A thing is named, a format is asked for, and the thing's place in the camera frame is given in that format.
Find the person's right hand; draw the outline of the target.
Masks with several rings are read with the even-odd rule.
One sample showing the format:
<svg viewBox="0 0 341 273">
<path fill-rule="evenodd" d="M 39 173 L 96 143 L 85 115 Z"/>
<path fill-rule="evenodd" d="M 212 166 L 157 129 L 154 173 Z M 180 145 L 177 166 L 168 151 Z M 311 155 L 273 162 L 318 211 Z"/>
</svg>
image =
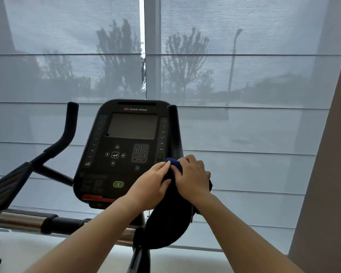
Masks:
<svg viewBox="0 0 341 273">
<path fill-rule="evenodd" d="M 182 175 L 187 183 L 187 196 L 182 196 L 189 201 L 199 212 L 208 205 L 212 195 L 210 192 L 210 172 L 204 168 L 204 163 L 197 160 L 194 155 L 187 155 L 179 160 L 182 166 Z"/>
</svg>

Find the person's left hand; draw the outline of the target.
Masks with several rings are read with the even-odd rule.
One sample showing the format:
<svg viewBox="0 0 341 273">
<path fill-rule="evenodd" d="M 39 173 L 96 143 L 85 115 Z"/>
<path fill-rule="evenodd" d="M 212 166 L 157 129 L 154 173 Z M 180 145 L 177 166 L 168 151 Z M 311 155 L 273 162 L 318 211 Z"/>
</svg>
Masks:
<svg viewBox="0 0 341 273">
<path fill-rule="evenodd" d="M 170 162 L 153 165 L 142 174 L 127 192 L 125 199 L 138 213 L 152 210 L 165 195 L 159 193 L 160 184 L 170 169 Z"/>
</svg>

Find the person's right forearm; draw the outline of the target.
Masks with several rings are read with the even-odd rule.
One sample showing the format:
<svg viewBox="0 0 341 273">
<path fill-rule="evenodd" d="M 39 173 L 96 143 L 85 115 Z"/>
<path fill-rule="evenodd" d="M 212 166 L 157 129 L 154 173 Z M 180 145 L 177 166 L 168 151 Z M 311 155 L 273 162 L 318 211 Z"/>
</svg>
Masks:
<svg viewBox="0 0 341 273">
<path fill-rule="evenodd" d="M 210 226 L 234 273 L 304 273 L 210 192 L 192 204 Z"/>
</svg>

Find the person's left forearm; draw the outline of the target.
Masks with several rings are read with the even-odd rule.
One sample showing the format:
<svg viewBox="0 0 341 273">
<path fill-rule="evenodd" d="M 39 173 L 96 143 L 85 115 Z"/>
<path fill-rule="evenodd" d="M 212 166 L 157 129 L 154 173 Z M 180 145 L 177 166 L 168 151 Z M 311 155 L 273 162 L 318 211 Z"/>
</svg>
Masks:
<svg viewBox="0 0 341 273">
<path fill-rule="evenodd" d="M 97 273 L 146 198 L 125 195 L 63 240 L 24 273 Z"/>
</svg>

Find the black ribbed elbow pad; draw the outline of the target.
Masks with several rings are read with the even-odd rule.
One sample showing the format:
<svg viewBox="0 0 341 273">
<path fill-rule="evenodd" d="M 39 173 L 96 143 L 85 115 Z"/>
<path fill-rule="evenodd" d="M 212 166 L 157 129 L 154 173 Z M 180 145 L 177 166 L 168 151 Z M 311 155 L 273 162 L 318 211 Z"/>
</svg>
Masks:
<svg viewBox="0 0 341 273">
<path fill-rule="evenodd" d="M 164 198 L 155 207 L 145 227 L 135 231 L 133 246 L 160 249 L 176 242 L 188 229 L 198 210 L 178 192 L 175 178 L 171 179 Z"/>
<path fill-rule="evenodd" d="M 0 179 L 0 212 L 8 209 L 33 172 L 33 165 L 25 162 Z"/>
</svg>

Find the black exercise bike console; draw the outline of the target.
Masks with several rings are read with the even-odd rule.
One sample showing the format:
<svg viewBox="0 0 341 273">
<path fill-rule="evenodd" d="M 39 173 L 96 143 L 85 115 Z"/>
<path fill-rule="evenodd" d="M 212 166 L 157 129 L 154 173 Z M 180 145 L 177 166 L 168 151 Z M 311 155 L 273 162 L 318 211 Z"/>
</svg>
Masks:
<svg viewBox="0 0 341 273">
<path fill-rule="evenodd" d="M 80 201 L 105 209 L 170 156 L 169 105 L 130 99 L 101 105 L 73 179 Z"/>
</svg>

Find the black exercise bike stem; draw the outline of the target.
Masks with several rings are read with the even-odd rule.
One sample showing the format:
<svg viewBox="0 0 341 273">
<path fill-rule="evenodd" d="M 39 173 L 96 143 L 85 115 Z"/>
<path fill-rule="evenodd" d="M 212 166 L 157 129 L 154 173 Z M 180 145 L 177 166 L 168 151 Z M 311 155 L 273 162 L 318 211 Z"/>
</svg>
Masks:
<svg viewBox="0 0 341 273">
<path fill-rule="evenodd" d="M 126 273 L 150 273 L 150 249 L 146 240 L 146 221 L 143 213 L 133 221 L 133 255 Z"/>
</svg>

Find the grey sheer window blind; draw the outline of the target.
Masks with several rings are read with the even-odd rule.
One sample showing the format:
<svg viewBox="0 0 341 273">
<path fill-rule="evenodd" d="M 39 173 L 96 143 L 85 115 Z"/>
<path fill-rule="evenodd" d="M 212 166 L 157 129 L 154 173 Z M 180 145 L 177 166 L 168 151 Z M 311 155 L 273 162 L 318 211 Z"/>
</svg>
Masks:
<svg viewBox="0 0 341 273">
<path fill-rule="evenodd" d="M 86 145 L 101 103 L 142 97 L 137 0 L 0 0 L 0 175 L 61 136 L 67 102 L 93 108 L 77 126 Z"/>
<path fill-rule="evenodd" d="M 341 0 L 141 0 L 146 96 L 178 105 L 185 155 L 284 254 L 341 71 Z"/>
</svg>

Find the chrome handlebar sensor grip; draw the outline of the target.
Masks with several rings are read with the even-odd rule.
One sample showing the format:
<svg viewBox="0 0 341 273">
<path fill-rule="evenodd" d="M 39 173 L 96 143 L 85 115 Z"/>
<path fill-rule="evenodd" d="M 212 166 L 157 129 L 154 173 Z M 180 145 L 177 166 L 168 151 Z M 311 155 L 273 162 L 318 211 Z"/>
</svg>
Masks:
<svg viewBox="0 0 341 273">
<path fill-rule="evenodd" d="M 121 246 L 133 246 L 134 235 L 136 232 L 136 228 L 126 228 L 121 234 L 120 238 L 117 240 L 117 245 Z"/>
<path fill-rule="evenodd" d="M 0 228 L 41 233 L 41 227 L 46 218 L 47 216 L 3 211 L 0 213 Z"/>
</svg>

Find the black exercise bike handlebar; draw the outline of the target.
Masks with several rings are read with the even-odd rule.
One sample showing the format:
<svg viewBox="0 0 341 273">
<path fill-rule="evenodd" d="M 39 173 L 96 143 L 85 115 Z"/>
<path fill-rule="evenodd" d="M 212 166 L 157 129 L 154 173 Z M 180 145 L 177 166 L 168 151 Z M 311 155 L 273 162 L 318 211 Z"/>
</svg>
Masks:
<svg viewBox="0 0 341 273">
<path fill-rule="evenodd" d="M 68 177 L 62 173 L 59 173 L 45 166 L 44 164 L 50 159 L 53 159 L 54 157 L 59 155 L 72 142 L 76 133 L 78 109 L 79 109 L 79 105 L 77 103 L 74 103 L 74 102 L 68 103 L 67 112 L 66 112 L 66 120 L 65 120 L 65 128 L 64 128 L 64 133 L 62 137 L 52 146 L 45 149 L 36 158 L 29 161 L 29 163 L 33 165 L 32 173 L 45 176 L 51 180 L 70 186 L 71 188 L 73 188 L 74 177 L 73 178 Z M 178 167 L 179 170 L 181 171 L 181 166 L 177 161 L 177 159 L 183 156 L 177 106 L 169 105 L 168 114 L 169 114 L 169 135 L 170 135 L 171 154 L 168 158 L 166 158 L 166 160 L 171 161 L 171 163 L 175 165 L 176 167 Z M 47 216 L 46 220 L 44 221 L 41 227 L 41 234 L 54 233 L 54 234 L 70 235 L 90 221 L 90 219 L 78 220 L 78 219 L 64 218 L 64 217 L 59 217 L 56 214 L 46 214 L 46 213 L 33 212 L 33 211 L 10 209 L 9 207 L 8 209 L 4 211 L 17 212 L 19 214 Z"/>
</svg>

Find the white window frame post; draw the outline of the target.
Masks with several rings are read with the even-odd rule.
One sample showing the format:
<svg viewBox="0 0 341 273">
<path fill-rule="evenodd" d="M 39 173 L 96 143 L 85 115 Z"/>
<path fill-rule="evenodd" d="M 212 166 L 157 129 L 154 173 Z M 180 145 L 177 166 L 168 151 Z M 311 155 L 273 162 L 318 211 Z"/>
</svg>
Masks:
<svg viewBox="0 0 341 273">
<path fill-rule="evenodd" d="M 140 10 L 140 41 L 141 41 L 141 63 L 142 63 L 142 94 L 146 99 L 146 53 L 145 53 L 145 10 L 144 0 L 139 0 Z"/>
</svg>

